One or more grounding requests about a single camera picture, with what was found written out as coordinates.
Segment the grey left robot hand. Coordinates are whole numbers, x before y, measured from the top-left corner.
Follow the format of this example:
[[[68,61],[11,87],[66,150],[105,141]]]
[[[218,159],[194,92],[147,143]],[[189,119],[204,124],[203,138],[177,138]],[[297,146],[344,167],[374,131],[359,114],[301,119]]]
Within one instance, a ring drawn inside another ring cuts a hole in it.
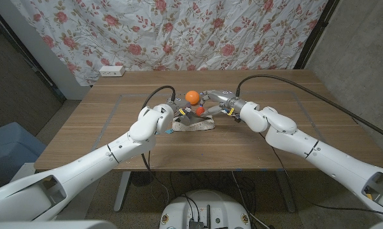
[[[197,116],[196,112],[192,110],[191,104],[184,99],[171,101],[171,99],[168,98],[167,104],[174,112],[174,121],[183,125],[190,126],[209,119]]]

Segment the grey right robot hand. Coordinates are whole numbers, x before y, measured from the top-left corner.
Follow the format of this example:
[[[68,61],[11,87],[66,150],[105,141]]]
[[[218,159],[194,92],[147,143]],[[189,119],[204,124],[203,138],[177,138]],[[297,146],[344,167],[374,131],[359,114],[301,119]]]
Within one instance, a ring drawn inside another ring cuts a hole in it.
[[[216,115],[223,111],[231,111],[239,114],[243,106],[247,103],[245,100],[236,96],[228,90],[206,90],[202,92],[200,105],[204,105],[205,101],[211,100],[217,102],[217,106],[213,106],[204,111],[200,116]]]

